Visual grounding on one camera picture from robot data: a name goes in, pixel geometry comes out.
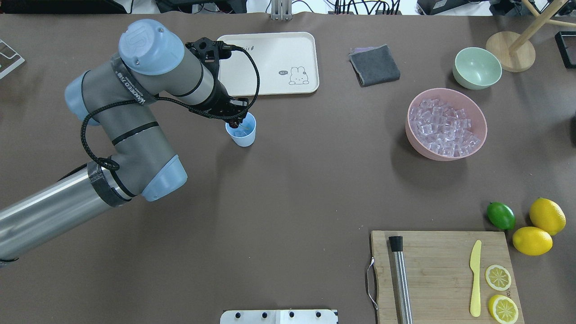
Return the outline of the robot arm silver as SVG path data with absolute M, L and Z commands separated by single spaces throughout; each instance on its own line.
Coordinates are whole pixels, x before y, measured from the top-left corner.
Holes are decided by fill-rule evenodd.
M 149 107 L 169 101 L 239 127 L 255 99 L 233 98 L 218 80 L 234 51 L 250 58 L 223 41 L 183 43 L 156 20 L 130 24 L 117 53 L 64 92 L 90 161 L 1 211 L 1 266 L 138 195 L 152 202 L 183 186 L 187 173 Z

